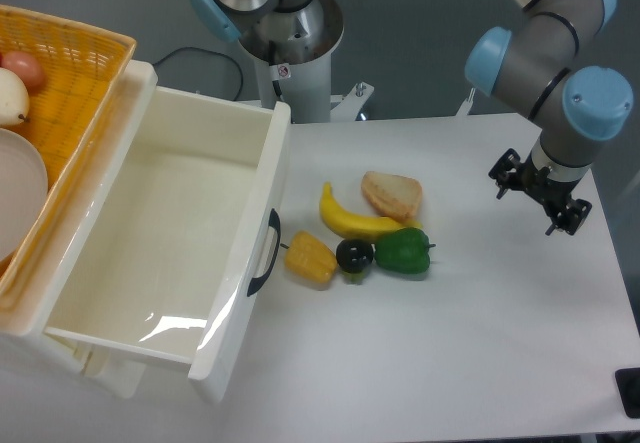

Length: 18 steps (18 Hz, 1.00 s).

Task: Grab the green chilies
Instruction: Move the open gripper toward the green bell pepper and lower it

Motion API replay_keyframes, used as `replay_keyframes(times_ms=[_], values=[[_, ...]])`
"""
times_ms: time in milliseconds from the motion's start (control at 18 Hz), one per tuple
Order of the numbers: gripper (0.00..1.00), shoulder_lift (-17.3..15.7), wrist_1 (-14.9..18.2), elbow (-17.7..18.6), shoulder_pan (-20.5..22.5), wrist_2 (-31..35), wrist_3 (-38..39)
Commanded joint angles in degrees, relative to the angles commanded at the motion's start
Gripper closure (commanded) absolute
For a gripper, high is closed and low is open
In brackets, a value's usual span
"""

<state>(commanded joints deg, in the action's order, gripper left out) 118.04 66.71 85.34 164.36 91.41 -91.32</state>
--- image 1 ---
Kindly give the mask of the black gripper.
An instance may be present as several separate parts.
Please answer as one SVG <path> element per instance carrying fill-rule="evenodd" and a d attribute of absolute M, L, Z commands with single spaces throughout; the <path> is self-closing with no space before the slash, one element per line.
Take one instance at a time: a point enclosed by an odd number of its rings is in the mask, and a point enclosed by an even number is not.
<path fill-rule="evenodd" d="M 542 146 L 534 146 L 524 163 L 519 154 L 509 148 L 488 172 L 501 199 L 508 191 L 522 191 L 540 203 L 551 224 L 545 231 L 550 236 L 555 231 L 574 236 L 588 217 L 592 204 L 583 199 L 574 200 L 571 192 L 586 174 L 586 167 L 570 167 L 549 156 Z"/>

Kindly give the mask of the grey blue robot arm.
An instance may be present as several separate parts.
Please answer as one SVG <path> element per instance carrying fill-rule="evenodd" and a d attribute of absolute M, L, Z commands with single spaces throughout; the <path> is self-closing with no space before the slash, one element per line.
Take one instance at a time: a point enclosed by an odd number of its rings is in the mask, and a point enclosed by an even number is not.
<path fill-rule="evenodd" d="M 520 191 L 542 206 L 556 231 L 574 234 L 591 206 L 572 190 L 633 108 L 628 81 L 597 66 L 570 62 L 608 23 L 617 0 L 515 0 L 527 16 L 518 32 L 495 27 L 464 67 L 476 91 L 507 104 L 539 127 L 528 157 L 506 152 L 490 170 L 501 192 Z M 288 104 L 297 123 L 356 116 L 355 94 L 330 102 L 331 57 L 344 22 L 334 0 L 190 0 L 217 38 L 251 57 L 261 103 Z"/>

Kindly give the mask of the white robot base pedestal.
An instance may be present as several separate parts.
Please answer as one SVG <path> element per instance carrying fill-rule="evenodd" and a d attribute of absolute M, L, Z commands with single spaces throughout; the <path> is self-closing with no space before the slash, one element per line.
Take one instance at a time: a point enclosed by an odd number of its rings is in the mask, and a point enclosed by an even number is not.
<path fill-rule="evenodd" d="M 365 82 L 332 96 L 332 55 L 341 43 L 344 20 L 335 0 L 311 0 L 296 12 L 272 12 L 240 38 L 251 58 L 260 101 L 289 105 L 294 123 L 356 121 L 374 93 Z"/>

